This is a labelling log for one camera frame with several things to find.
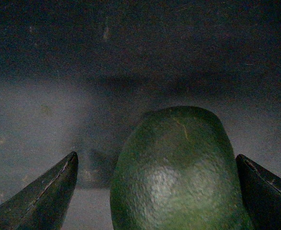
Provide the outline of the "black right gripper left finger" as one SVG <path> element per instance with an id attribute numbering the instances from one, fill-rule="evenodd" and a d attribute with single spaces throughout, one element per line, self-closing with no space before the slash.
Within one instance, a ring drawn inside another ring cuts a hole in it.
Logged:
<path id="1" fill-rule="evenodd" d="M 60 162 L 0 205 L 0 230 L 62 228 L 78 176 L 78 155 Z"/>

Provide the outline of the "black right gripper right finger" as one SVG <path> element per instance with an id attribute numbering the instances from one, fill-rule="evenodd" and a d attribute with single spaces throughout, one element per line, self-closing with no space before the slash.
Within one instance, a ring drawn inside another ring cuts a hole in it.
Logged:
<path id="1" fill-rule="evenodd" d="M 243 154 L 236 157 L 242 197 L 257 230 L 281 230 L 281 178 Z"/>

